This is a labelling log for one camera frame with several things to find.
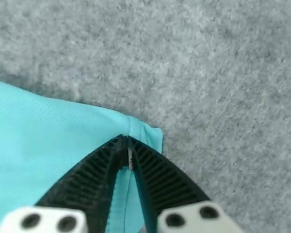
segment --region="gray carpet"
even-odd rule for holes
[[[247,233],[291,233],[291,0],[0,0],[0,80],[161,127]]]

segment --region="cloth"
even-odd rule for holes
[[[119,134],[162,151],[161,130],[134,117],[0,82],[0,220],[35,204],[74,164]],[[106,232],[136,233],[143,225],[135,177],[120,171]]]

